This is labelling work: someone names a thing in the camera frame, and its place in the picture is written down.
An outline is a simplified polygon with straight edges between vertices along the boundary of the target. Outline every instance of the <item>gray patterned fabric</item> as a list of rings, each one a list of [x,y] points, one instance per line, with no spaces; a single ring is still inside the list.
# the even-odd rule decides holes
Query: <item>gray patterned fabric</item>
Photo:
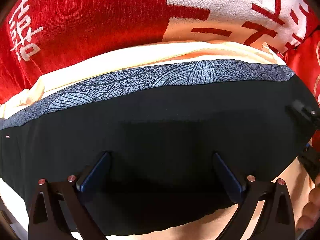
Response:
[[[233,59],[131,68],[93,77],[60,90],[8,119],[0,119],[0,130],[23,125],[43,114],[154,87],[241,80],[280,82],[289,80],[293,75],[294,72],[286,65],[247,63]]]

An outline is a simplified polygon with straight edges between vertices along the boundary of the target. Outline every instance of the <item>red knit fabric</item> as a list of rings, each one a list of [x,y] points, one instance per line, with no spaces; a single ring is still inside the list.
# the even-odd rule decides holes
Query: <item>red knit fabric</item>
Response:
[[[45,73],[108,51],[228,40],[257,48],[266,41],[283,53],[319,23],[303,0],[235,1],[18,0],[0,27],[0,103]]]

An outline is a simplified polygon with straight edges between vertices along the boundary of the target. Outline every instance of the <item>finger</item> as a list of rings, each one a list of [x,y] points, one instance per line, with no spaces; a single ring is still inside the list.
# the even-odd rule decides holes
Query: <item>finger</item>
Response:
[[[307,230],[312,228],[314,224],[315,223],[310,218],[302,216],[299,218],[296,228]]]
[[[316,186],[320,184],[320,174],[316,177],[315,184]]]
[[[320,188],[316,187],[310,191],[309,201],[320,209]]]
[[[304,206],[302,216],[310,218],[315,223],[320,217],[320,210],[315,204],[309,202]]]

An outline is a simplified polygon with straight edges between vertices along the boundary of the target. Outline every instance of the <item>blue gripper pad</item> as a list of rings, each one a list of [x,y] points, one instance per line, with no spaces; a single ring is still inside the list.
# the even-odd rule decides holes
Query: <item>blue gripper pad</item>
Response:
[[[87,166],[76,182],[76,188],[80,192],[94,190],[101,184],[109,173],[111,166],[111,155],[109,152],[98,154],[95,162]]]
[[[230,200],[234,203],[241,203],[243,192],[246,190],[244,177],[231,170],[218,153],[213,153],[212,165]]]

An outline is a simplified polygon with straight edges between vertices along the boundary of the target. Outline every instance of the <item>black garment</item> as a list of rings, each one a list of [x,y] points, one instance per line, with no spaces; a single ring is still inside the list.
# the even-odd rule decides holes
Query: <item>black garment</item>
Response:
[[[315,131],[303,134],[287,113],[296,99],[319,109],[296,75],[164,86],[73,107],[2,130],[0,175],[29,210],[40,178],[65,180],[111,150],[109,183],[88,211],[105,235],[163,230],[232,205],[212,170],[213,150],[243,174],[278,176]]]

